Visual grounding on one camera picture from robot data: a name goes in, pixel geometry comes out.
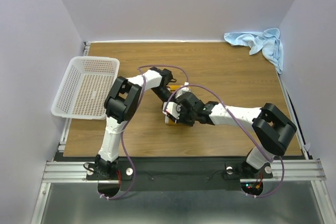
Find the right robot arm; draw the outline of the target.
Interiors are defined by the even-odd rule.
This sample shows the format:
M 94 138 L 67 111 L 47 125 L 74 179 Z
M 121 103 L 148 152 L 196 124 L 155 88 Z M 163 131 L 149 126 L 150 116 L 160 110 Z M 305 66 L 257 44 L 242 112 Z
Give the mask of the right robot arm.
M 253 177 L 275 156 L 283 156 L 296 134 L 297 127 L 272 103 L 261 108 L 223 106 L 219 102 L 203 103 L 192 92 L 185 92 L 174 99 L 177 104 L 177 123 L 194 125 L 238 126 L 247 132 L 253 130 L 260 141 L 242 163 L 244 175 Z

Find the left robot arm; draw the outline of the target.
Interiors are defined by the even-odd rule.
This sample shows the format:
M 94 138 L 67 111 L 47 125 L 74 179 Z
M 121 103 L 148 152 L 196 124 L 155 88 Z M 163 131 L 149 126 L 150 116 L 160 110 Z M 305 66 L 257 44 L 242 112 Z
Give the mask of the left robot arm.
M 117 77 L 104 102 L 106 128 L 100 150 L 94 159 L 94 170 L 106 179 L 117 175 L 121 136 L 135 115 L 145 91 L 152 90 L 161 101 L 170 96 L 167 85 L 173 82 L 168 69 L 151 67 L 135 77 Z

